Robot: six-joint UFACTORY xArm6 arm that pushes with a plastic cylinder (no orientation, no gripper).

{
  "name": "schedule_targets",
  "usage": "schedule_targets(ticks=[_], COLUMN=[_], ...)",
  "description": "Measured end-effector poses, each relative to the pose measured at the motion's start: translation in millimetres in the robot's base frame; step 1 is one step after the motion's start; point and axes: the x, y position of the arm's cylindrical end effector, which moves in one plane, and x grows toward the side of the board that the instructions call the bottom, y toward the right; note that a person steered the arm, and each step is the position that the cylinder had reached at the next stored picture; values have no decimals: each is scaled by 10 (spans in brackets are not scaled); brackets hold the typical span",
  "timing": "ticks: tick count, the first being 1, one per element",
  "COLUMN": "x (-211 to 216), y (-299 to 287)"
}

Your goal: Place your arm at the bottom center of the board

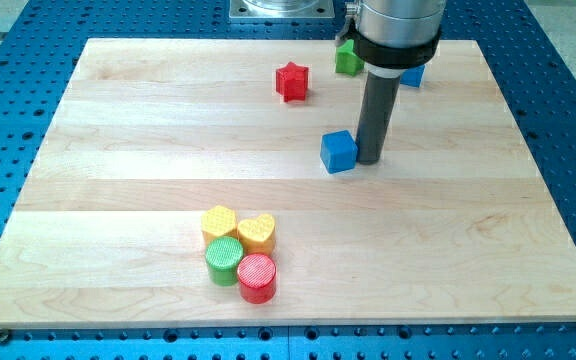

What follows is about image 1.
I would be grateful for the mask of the blue block behind arm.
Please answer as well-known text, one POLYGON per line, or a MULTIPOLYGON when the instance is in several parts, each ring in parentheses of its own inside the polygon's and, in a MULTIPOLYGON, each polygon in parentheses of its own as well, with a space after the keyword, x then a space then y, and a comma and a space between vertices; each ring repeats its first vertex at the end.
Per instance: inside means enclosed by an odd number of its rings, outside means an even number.
POLYGON ((401 75, 400 83, 402 85, 419 88, 423 80, 424 71, 424 65, 407 69, 401 75))

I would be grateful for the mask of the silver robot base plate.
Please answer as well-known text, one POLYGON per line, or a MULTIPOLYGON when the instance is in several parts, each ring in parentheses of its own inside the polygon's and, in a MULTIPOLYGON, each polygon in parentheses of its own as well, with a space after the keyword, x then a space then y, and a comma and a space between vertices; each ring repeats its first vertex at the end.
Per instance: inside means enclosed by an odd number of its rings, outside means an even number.
POLYGON ((332 0, 230 0, 231 19, 334 18, 332 0))

